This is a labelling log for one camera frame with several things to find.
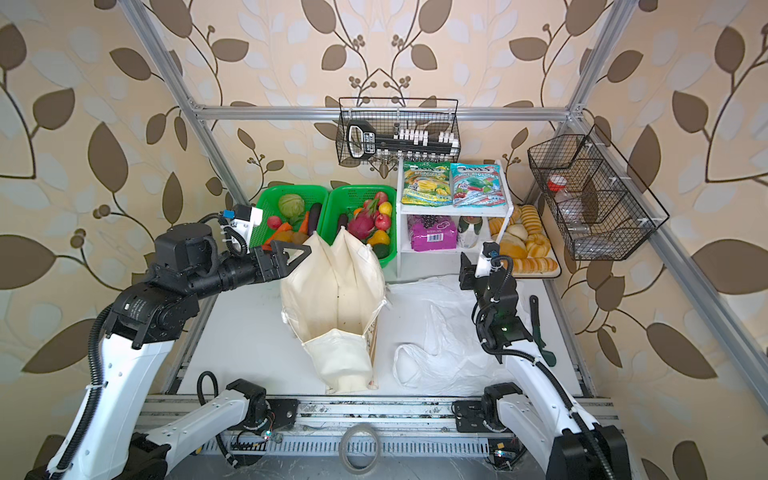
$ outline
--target yellow and green snack bag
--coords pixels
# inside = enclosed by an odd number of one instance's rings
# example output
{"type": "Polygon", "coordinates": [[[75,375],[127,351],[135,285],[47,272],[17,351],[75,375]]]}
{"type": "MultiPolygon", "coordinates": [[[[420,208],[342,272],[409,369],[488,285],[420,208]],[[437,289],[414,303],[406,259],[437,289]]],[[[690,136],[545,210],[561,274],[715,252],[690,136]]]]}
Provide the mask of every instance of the yellow and green snack bag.
{"type": "Polygon", "coordinates": [[[402,164],[402,202],[408,205],[451,205],[451,164],[405,161],[402,164]]]}

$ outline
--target basket of fruit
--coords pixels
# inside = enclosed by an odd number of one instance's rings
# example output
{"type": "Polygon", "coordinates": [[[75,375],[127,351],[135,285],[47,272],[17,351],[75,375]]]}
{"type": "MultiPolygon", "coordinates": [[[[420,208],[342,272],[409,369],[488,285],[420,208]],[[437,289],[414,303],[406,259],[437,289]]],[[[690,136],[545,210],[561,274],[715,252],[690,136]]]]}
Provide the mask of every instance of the basket of fruit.
{"type": "Polygon", "coordinates": [[[267,188],[256,205],[266,221],[253,228],[249,245],[270,250],[272,240],[304,243],[312,232],[320,232],[327,201],[328,190],[319,185],[267,188]]]}
{"type": "Polygon", "coordinates": [[[349,185],[328,196],[320,236],[333,243],[341,227],[373,247],[382,267],[397,256],[395,206],[397,192],[386,185],[349,185]]]}

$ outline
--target black wire basket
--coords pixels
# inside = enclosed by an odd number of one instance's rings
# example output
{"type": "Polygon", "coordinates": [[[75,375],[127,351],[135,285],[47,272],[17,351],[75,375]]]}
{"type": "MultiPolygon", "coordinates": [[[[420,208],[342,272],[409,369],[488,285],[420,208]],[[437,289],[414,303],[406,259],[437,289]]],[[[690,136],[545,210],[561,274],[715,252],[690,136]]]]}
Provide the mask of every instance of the black wire basket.
{"type": "Polygon", "coordinates": [[[605,159],[594,127],[586,135],[559,135],[528,149],[531,172],[574,260],[626,260],[669,212],[627,163],[617,172],[605,159]],[[658,206],[649,211],[633,195],[658,206]]]}
{"type": "Polygon", "coordinates": [[[399,160],[456,162],[461,151],[449,98],[342,97],[336,153],[339,165],[391,166],[399,160]]]}

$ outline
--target carrot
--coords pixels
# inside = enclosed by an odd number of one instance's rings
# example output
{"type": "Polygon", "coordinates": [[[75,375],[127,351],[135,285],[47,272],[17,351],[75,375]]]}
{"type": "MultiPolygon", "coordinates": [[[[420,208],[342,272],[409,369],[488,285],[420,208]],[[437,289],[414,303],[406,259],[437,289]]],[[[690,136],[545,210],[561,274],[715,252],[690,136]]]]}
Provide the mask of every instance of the carrot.
{"type": "Polygon", "coordinates": [[[272,251],[272,247],[270,246],[270,243],[272,242],[272,239],[280,232],[287,232],[288,230],[293,230],[293,227],[291,227],[290,223],[286,222],[277,227],[277,230],[275,230],[275,233],[272,234],[271,237],[266,239],[266,242],[264,242],[264,245],[261,246],[261,250],[269,250],[272,251]]]}
{"type": "Polygon", "coordinates": [[[299,227],[299,233],[304,233],[305,235],[309,235],[308,230],[310,229],[310,212],[307,211],[304,214],[304,221],[301,223],[301,227],[299,227]]]}

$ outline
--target robotic arm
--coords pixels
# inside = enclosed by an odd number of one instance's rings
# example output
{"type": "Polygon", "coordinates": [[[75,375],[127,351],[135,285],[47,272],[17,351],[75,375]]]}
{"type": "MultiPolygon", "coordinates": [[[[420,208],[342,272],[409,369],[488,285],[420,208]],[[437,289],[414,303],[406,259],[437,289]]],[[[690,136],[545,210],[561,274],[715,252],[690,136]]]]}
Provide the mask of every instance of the robotic arm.
{"type": "MultiPolygon", "coordinates": [[[[560,385],[535,342],[531,313],[521,308],[512,261],[485,243],[478,264],[462,253],[459,283],[474,290],[478,340],[514,375],[515,383],[490,386],[482,397],[485,425],[509,428],[552,480],[630,480],[627,443],[614,426],[602,427],[560,385]],[[507,260],[507,268],[502,266],[507,260]]],[[[538,308],[535,297],[531,306],[538,308]]]]}
{"type": "Polygon", "coordinates": [[[176,422],[134,434],[152,380],[186,321],[199,313],[198,300],[284,278],[311,253],[309,247],[279,241],[271,243],[271,252],[249,249],[243,234],[250,237],[260,221],[261,210],[237,205],[201,223],[172,227],[155,240],[155,262],[144,281],[120,293],[94,323],[88,342],[91,384],[66,439],[47,468],[29,472],[27,480],[163,478],[222,430],[243,422],[258,431],[266,424],[266,391],[239,379],[176,422]],[[202,223],[214,218],[230,241],[223,255],[202,223]],[[289,262],[286,249],[301,254],[289,262]],[[99,348],[102,330],[106,336],[99,348]]]}

